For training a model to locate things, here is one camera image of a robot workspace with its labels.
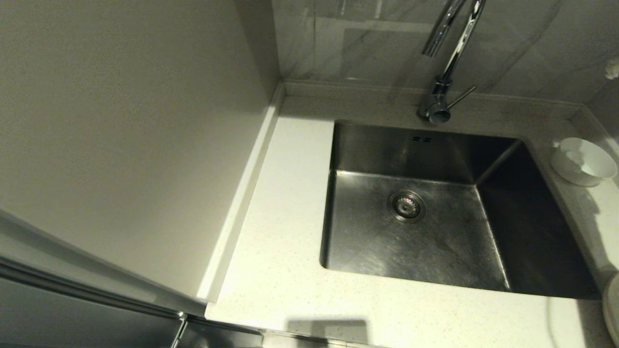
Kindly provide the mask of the small white bowl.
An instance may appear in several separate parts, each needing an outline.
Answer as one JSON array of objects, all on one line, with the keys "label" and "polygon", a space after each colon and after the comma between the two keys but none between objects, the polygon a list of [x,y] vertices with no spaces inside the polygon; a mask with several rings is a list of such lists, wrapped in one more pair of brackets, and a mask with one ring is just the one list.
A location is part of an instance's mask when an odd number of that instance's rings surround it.
[{"label": "small white bowl", "polygon": [[585,163],[581,168],[556,167],[550,159],[551,168],[564,180],[580,187],[595,187],[602,181],[615,178],[619,168],[610,154],[590,141],[584,140],[584,142],[582,152]]}]

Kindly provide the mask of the chrome gooseneck faucet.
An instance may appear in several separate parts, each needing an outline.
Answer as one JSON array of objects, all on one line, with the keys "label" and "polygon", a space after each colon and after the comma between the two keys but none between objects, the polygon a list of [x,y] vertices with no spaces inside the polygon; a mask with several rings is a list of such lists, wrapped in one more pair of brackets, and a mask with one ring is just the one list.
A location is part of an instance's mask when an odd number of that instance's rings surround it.
[{"label": "chrome gooseneck faucet", "polygon": [[[467,1],[468,0],[447,0],[425,43],[422,55],[429,58],[433,58],[437,55],[458,13],[460,13]],[[457,98],[453,99],[453,101],[447,99],[447,94],[453,85],[453,75],[480,21],[486,6],[486,1],[487,0],[471,0],[466,22],[464,22],[463,29],[455,43],[451,56],[447,60],[443,71],[435,76],[431,89],[429,89],[429,92],[421,99],[420,105],[416,110],[417,115],[421,119],[434,125],[446,123],[451,118],[451,108],[476,91],[477,86],[473,85],[462,92]]]}]

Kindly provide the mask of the white round plate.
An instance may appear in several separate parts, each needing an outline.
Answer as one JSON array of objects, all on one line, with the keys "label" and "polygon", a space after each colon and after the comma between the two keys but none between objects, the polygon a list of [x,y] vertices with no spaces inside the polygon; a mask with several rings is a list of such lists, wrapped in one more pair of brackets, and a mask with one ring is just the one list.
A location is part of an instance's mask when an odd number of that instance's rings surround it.
[{"label": "white round plate", "polygon": [[612,277],[602,294],[602,313],[613,344],[619,348],[619,273]]}]

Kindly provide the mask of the stainless steel sink basin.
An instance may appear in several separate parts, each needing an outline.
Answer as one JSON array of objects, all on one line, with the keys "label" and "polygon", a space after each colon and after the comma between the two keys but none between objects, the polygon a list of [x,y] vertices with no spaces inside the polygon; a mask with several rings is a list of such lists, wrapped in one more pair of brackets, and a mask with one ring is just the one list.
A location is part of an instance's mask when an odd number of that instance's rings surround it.
[{"label": "stainless steel sink basin", "polygon": [[[418,223],[387,209],[422,196]],[[319,262],[329,270],[598,300],[601,291],[522,140],[336,122]]]}]

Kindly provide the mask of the round metal drain strainer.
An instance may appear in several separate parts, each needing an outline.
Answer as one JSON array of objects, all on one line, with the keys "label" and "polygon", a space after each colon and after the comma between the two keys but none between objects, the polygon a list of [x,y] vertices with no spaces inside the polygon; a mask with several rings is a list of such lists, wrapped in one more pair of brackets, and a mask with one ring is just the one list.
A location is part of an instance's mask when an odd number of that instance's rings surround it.
[{"label": "round metal drain strainer", "polygon": [[389,213],[400,222],[418,223],[426,216],[427,207],[424,199],[410,190],[392,192],[386,203]]}]

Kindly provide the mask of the grey base cabinet front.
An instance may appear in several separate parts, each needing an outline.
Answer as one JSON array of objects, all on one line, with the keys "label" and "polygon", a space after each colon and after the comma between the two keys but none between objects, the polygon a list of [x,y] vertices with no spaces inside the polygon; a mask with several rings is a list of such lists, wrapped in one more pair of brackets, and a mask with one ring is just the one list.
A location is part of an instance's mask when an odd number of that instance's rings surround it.
[{"label": "grey base cabinet front", "polygon": [[176,348],[263,348],[258,330],[190,315]]}]

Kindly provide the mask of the tall grey metal appliance front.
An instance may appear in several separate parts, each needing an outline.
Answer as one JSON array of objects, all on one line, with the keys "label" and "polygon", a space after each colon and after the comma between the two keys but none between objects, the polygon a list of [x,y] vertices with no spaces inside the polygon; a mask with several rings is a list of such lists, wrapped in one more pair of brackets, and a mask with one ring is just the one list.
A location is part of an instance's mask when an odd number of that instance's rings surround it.
[{"label": "tall grey metal appliance front", "polygon": [[205,309],[0,210],[0,348],[172,348]]}]

